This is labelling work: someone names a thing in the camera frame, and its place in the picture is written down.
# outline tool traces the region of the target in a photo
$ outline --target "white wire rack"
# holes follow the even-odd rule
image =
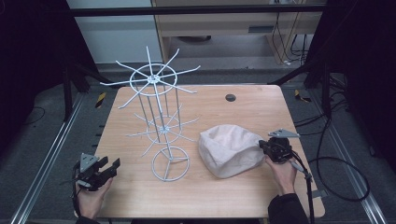
[[[146,47],[146,50],[148,54],[148,64],[140,68],[134,69],[117,62],[120,66],[133,71],[129,80],[101,84],[112,86],[129,83],[132,90],[134,90],[134,95],[124,105],[119,106],[119,109],[124,108],[137,97],[142,108],[143,116],[139,116],[136,113],[134,115],[145,121],[147,127],[145,132],[128,134],[128,136],[144,134],[151,141],[150,146],[142,154],[142,157],[145,156],[153,146],[164,145],[164,148],[160,149],[152,159],[152,172],[162,181],[175,181],[183,177],[189,170],[190,158],[185,150],[180,147],[172,147],[171,144],[176,142],[180,137],[189,141],[194,141],[193,139],[183,136],[182,130],[184,125],[198,120],[194,119],[182,122],[180,119],[182,105],[179,104],[178,91],[185,91],[187,93],[196,93],[196,91],[180,88],[177,85],[177,76],[196,71],[200,66],[191,70],[176,72],[169,66],[169,63],[176,58],[178,50],[166,64],[152,63],[149,56],[149,47]],[[170,97],[171,92],[174,93],[177,104],[176,111],[173,114],[170,114],[170,106],[168,105],[168,97]],[[174,170],[179,171],[179,173],[170,176],[169,171],[173,165],[177,165],[178,169]]]

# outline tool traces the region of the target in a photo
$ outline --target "cable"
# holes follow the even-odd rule
[[[322,132],[317,132],[317,133],[300,133],[300,136],[308,136],[308,135],[315,135],[315,134],[320,134]]]
[[[305,175],[305,181],[306,181],[306,194],[308,195],[308,207],[309,207],[309,218],[311,220],[311,224],[315,223],[315,214],[314,214],[314,202],[313,202],[313,197],[312,197],[312,175],[308,173],[308,169],[304,166],[303,161],[299,157],[299,155],[295,151],[291,151],[293,158],[297,160],[297,162],[300,163],[302,166],[303,174]]]
[[[289,55],[288,55],[288,52],[286,51],[285,43],[284,43],[284,41],[283,41],[283,37],[282,37],[282,34],[280,33],[280,29],[279,29],[279,12],[276,13],[276,23],[275,23],[275,26],[274,26],[274,29],[273,29],[273,32],[272,32],[272,37],[271,37],[271,39],[272,39],[274,48],[275,48],[275,50],[276,50],[277,57],[278,57],[279,60],[282,62],[282,57],[280,56],[280,53],[279,53],[279,51],[277,50],[277,47],[276,47],[276,44],[275,44],[275,39],[274,39],[274,37],[275,37],[275,31],[276,31],[276,30],[277,30],[277,32],[278,32],[278,34],[279,34],[280,42],[282,43],[283,52],[285,53],[286,58],[288,58],[288,63],[291,63],[291,62],[294,62],[294,61],[299,60],[299,59],[291,59],[291,58],[289,57]]]
[[[320,154],[320,149],[321,149],[321,144],[322,144],[322,142],[323,142],[323,137],[324,137],[325,131],[326,131],[326,130],[329,128],[329,126],[330,126],[330,122],[331,122],[331,119],[327,119],[326,124],[325,124],[325,126],[324,126],[324,128],[323,128],[323,132],[322,132],[322,134],[321,134],[321,136],[320,136],[319,144],[318,144],[317,157],[316,157],[315,159],[311,160],[311,161],[308,161],[308,163],[311,163],[311,162],[313,162],[313,161],[316,162],[317,171],[318,171],[318,178],[319,178],[320,182],[323,184],[323,186],[324,186],[329,192],[331,192],[331,193],[334,194],[335,196],[339,197],[340,199],[343,199],[343,200],[348,201],[348,202],[353,202],[353,203],[361,202],[361,201],[363,201],[364,199],[366,199],[366,198],[368,197],[368,195],[370,194],[370,185],[369,185],[369,182],[368,182],[367,177],[366,177],[356,166],[354,166],[353,164],[351,164],[351,163],[348,162],[348,161],[344,161],[344,160],[341,160],[341,159],[335,158],[335,157],[320,157],[320,156],[319,156],[319,154]],[[355,171],[357,171],[357,172],[359,173],[359,175],[361,175],[361,177],[363,177],[363,179],[364,179],[364,182],[365,182],[366,188],[367,188],[367,190],[366,190],[366,192],[364,193],[364,195],[363,195],[362,197],[358,198],[358,199],[352,199],[352,198],[344,197],[344,196],[342,196],[341,194],[335,192],[333,189],[331,189],[331,188],[323,181],[323,177],[322,177],[322,175],[321,175],[320,168],[319,168],[319,161],[320,161],[320,160],[340,161],[340,162],[343,162],[343,163],[349,165],[350,167],[352,167],[352,168],[353,168]]]
[[[295,44],[295,41],[297,39],[298,35],[295,35],[293,38],[293,41],[291,42],[291,46],[290,46],[290,52],[292,55],[299,57],[299,59],[295,59],[294,61],[300,60],[300,65],[303,65],[305,63],[305,56],[306,56],[306,52],[308,52],[308,50],[305,50],[306,45],[308,44],[307,42],[307,35],[304,35],[304,41],[303,41],[303,48],[302,49],[293,49],[293,46]]]
[[[40,116],[40,118],[35,119],[33,121],[30,121],[30,122],[23,123],[23,125],[29,125],[29,124],[36,123],[39,120],[41,120],[44,117],[44,115],[46,115],[46,110],[43,107],[41,107],[41,106],[35,106],[35,107],[33,107],[33,109],[41,109],[43,111],[43,114]]]
[[[332,94],[332,96],[331,96],[331,98],[335,95],[335,94],[338,94],[338,93],[341,93],[341,92],[335,92],[335,93],[333,93]],[[341,104],[344,104],[346,102],[346,100],[342,100],[342,101],[340,101],[340,102],[338,102],[338,103],[336,103],[336,104],[334,104],[333,106],[332,106],[332,112],[335,112],[336,110],[334,110],[337,106],[339,106],[339,105],[341,105]],[[320,115],[316,115],[316,116],[314,116],[314,117],[312,117],[312,118],[308,118],[308,119],[302,119],[302,120],[299,120],[299,121],[294,121],[294,126],[297,128],[297,127],[302,127],[302,126],[305,126],[305,125],[307,125],[307,124],[310,124],[310,123],[313,123],[313,122],[315,122],[316,120],[318,120],[318,119],[320,119],[320,118],[322,118],[322,117],[324,117],[325,116],[325,114],[324,113],[322,113],[322,114],[320,114]]]
[[[78,168],[79,168],[79,164],[80,162],[78,161],[74,167],[73,167],[73,174],[72,174],[72,179],[75,180],[77,177],[76,175],[78,174]],[[72,201],[73,201],[73,207],[75,209],[75,212],[77,214],[78,217],[81,216],[81,213],[79,211],[79,204],[78,204],[78,194],[81,191],[81,188],[79,189],[79,191],[77,191],[76,188],[76,181],[73,182],[73,192],[72,192]]]
[[[341,91],[345,91],[347,89],[347,87],[345,86],[344,83],[342,83],[340,80],[338,80],[335,77],[330,76],[330,82],[331,85]]]

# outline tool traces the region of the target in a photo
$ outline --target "floor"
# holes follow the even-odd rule
[[[266,38],[262,36],[212,36],[208,41],[197,37],[174,38],[170,54],[180,49],[172,66],[176,69],[191,69],[197,64],[202,66],[194,76],[180,78],[180,84],[228,84],[228,83],[266,83],[286,75],[300,65],[295,61],[291,65],[277,64]],[[125,79],[125,74],[105,74],[113,81]],[[302,86],[304,74],[291,80],[282,87],[290,113],[296,126],[304,123],[306,118],[313,118],[321,113],[318,102],[318,89],[305,90]],[[2,208],[0,223],[9,223],[9,219],[20,208],[23,199],[30,192],[29,188],[37,179],[42,178],[38,195],[33,195],[34,206],[25,208],[29,215],[28,223],[73,223],[71,201],[68,196],[71,189],[67,184],[71,167],[78,159],[81,151],[94,153],[100,140],[100,133],[106,124],[106,117],[117,90],[106,89],[94,79],[89,79],[92,89],[88,94],[74,91],[75,102],[81,101],[76,122],[66,139],[59,140],[59,130],[64,128],[62,86],[43,91],[36,97],[36,105],[32,114],[22,127],[20,135],[13,141],[13,153],[5,161],[2,159],[0,178],[6,180],[1,185],[0,193]],[[300,90],[301,98],[295,97],[295,90]],[[106,91],[106,99],[101,108],[94,108],[100,93]],[[333,102],[341,102],[342,95],[334,95]],[[351,161],[367,176],[371,194],[363,202],[351,203],[336,197],[329,192],[323,198],[326,215],[317,223],[396,223],[396,176],[387,163],[380,158],[371,157],[367,143],[347,105],[337,107],[333,111],[331,126],[325,133],[321,147],[320,133],[326,119],[321,118],[314,124],[297,128],[303,136],[301,142],[308,159],[314,159],[318,148],[321,155],[336,156]],[[53,161],[47,165],[49,172],[39,173],[40,167],[47,161],[47,155],[57,143],[60,150],[55,153]],[[314,178],[318,186],[318,171],[311,163]],[[356,198],[366,191],[364,181],[350,166],[324,161],[320,171],[334,192]],[[127,223],[130,220],[116,220]]]

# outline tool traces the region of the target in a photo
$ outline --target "crumpled cloth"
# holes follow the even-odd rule
[[[216,177],[228,178],[258,166],[264,157],[259,135],[237,125],[222,124],[200,133],[199,153]]]

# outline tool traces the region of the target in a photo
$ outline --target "cabinet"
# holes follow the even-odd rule
[[[107,1],[67,0],[70,8],[151,7],[149,0]],[[76,17],[91,55],[99,69],[119,68],[121,63],[147,61],[146,46],[151,60],[161,62],[161,51],[152,15],[118,17]]]
[[[154,7],[177,6],[237,6],[268,5],[270,0],[151,0]],[[296,4],[323,3],[323,0],[293,1]],[[266,35],[278,63],[287,59],[286,53],[294,35],[313,34],[320,12],[228,13],[155,16],[163,60],[173,36],[200,35]]]

